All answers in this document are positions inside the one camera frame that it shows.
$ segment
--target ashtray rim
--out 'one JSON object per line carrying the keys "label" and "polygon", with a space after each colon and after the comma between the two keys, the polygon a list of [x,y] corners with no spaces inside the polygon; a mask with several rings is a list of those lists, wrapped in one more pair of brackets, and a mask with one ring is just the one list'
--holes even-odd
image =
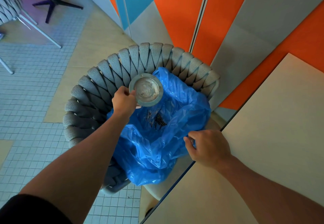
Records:
{"label": "ashtray rim", "polygon": [[131,91],[134,90],[135,83],[138,80],[140,80],[141,78],[151,78],[152,80],[154,80],[157,83],[157,86],[159,87],[159,94],[157,95],[156,99],[154,99],[154,100],[152,100],[150,102],[143,102],[143,101],[138,100],[136,98],[137,103],[140,106],[143,106],[143,107],[151,107],[151,106],[156,105],[162,99],[162,96],[163,96],[163,86],[162,86],[162,83],[160,82],[160,80],[156,76],[154,76],[152,74],[142,73],[142,74],[138,74],[138,75],[134,76],[134,78],[132,78],[131,79],[131,82],[129,83],[129,92],[131,92]]}

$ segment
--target plastic bag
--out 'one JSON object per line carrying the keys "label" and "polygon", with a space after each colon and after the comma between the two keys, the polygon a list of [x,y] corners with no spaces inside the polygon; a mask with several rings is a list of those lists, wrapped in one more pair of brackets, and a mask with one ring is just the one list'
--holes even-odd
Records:
{"label": "plastic bag", "polygon": [[159,68],[153,75],[163,86],[161,101],[135,110],[113,154],[135,185],[164,181],[177,158],[188,153],[183,137],[203,129],[211,113],[206,96],[166,68]]}

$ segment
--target metal ashtray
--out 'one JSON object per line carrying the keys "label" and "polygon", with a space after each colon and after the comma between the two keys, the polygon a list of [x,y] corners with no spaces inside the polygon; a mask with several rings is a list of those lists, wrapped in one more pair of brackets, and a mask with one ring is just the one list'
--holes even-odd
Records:
{"label": "metal ashtray", "polygon": [[136,75],[129,83],[129,92],[136,91],[136,100],[140,106],[156,105],[163,96],[163,87],[158,78],[152,74]]}

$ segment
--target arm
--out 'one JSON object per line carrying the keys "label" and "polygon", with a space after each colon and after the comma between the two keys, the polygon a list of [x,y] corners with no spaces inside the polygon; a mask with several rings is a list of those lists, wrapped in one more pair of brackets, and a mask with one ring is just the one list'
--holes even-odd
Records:
{"label": "arm", "polygon": [[324,208],[314,201],[252,171],[231,155],[220,131],[190,132],[184,137],[192,160],[216,169],[238,191],[261,223],[324,223]]}
{"label": "arm", "polygon": [[85,140],[55,159],[20,192],[43,198],[73,223],[83,223],[94,202],[122,129],[135,110],[135,93],[121,87],[114,114]]}

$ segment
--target table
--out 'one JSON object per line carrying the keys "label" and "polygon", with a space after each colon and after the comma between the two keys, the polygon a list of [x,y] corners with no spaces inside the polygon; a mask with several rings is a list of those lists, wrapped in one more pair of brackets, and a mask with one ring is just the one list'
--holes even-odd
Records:
{"label": "table", "polygon": [[[324,206],[324,73],[288,54],[223,129],[233,155]],[[191,165],[145,224],[257,223],[232,185]]]}

